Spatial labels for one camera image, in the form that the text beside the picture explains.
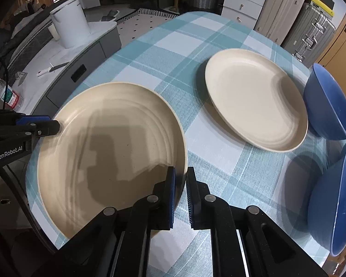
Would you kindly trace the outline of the blue bowl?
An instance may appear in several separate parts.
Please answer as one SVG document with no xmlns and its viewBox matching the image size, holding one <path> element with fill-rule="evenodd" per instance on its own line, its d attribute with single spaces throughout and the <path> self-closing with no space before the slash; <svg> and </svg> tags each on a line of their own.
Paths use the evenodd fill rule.
<svg viewBox="0 0 346 277">
<path fill-rule="evenodd" d="M 332 256 L 346 246 L 346 154 L 329 167 L 312 190 L 307 212 L 311 236 Z"/>
<path fill-rule="evenodd" d="M 346 96 L 333 76 L 314 63 L 303 92 L 309 123 L 318 136 L 346 140 Z"/>
</svg>

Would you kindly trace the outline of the white electric kettle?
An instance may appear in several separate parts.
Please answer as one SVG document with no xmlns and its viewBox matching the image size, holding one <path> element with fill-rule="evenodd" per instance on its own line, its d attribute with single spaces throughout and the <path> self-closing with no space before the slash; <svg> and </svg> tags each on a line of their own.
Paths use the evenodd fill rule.
<svg viewBox="0 0 346 277">
<path fill-rule="evenodd" d="M 79 0 L 66 0 L 51 10 L 50 17 L 61 45 L 66 49 L 81 45 L 90 36 L 90 27 Z"/>
</svg>

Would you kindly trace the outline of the beige hard suitcase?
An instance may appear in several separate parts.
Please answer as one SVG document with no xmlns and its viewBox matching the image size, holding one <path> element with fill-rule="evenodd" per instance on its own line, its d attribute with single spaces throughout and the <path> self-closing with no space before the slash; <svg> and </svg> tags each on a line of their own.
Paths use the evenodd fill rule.
<svg viewBox="0 0 346 277">
<path fill-rule="evenodd" d="M 304 0 L 265 0 L 254 30 L 281 45 L 303 4 Z"/>
</svg>

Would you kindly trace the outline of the silver hard suitcase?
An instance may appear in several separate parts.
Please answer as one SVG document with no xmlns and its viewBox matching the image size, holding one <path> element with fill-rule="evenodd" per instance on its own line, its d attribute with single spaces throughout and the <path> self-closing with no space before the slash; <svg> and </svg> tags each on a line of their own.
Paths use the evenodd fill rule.
<svg viewBox="0 0 346 277">
<path fill-rule="evenodd" d="M 304 3 L 281 47 L 307 68 L 332 40 L 336 28 L 318 8 Z"/>
</svg>

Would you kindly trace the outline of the grey white side cabinet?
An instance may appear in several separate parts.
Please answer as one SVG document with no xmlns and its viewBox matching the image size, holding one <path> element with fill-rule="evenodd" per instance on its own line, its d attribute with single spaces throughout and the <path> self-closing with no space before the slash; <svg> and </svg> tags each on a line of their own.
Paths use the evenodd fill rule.
<svg viewBox="0 0 346 277">
<path fill-rule="evenodd" d="M 13 89 L 22 98 L 18 112 L 54 116 L 70 95 L 106 59 L 121 48 L 117 23 L 89 23 L 91 34 L 79 46 L 64 48 L 50 40 L 26 65 L 27 75 Z"/>
</svg>

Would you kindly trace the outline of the plastic water bottle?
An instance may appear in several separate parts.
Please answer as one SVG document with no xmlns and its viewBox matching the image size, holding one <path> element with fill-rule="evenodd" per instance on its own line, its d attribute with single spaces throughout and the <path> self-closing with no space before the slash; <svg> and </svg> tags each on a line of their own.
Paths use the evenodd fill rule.
<svg viewBox="0 0 346 277">
<path fill-rule="evenodd" d="M 20 106 L 20 95 L 0 78 L 0 100 L 9 108 L 16 110 Z"/>
</svg>

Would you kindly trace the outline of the white drawer desk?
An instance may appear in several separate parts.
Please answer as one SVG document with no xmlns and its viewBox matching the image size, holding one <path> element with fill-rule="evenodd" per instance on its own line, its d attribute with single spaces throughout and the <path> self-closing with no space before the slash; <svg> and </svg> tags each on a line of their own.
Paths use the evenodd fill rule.
<svg viewBox="0 0 346 277">
<path fill-rule="evenodd" d="M 221 16 L 254 29 L 265 0 L 224 0 Z"/>
</svg>

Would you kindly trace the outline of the cream plate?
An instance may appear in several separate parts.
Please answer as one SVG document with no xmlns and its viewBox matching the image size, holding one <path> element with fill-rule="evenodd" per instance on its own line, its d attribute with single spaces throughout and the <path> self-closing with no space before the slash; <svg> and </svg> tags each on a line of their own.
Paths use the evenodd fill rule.
<svg viewBox="0 0 346 277">
<path fill-rule="evenodd" d="M 308 117 L 301 93 L 267 57 L 245 49 L 219 51 L 206 64 L 205 83 L 220 117 L 253 146 L 285 153 L 305 140 Z"/>
<path fill-rule="evenodd" d="M 180 198 L 187 171 L 181 123 L 159 94 L 126 82 L 104 83 L 72 98 L 43 139 L 37 184 L 51 222 L 73 237 L 108 206 L 124 209 L 153 191 L 169 167 Z"/>
</svg>

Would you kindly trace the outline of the blue bowl front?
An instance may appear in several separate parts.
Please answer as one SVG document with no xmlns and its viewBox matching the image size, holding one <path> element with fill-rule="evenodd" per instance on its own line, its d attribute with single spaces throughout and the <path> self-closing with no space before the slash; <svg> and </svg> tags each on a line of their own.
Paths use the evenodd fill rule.
<svg viewBox="0 0 346 277">
<path fill-rule="evenodd" d="M 346 154 L 329 167 L 312 190 L 307 212 L 311 236 L 332 256 L 346 246 Z"/>
</svg>

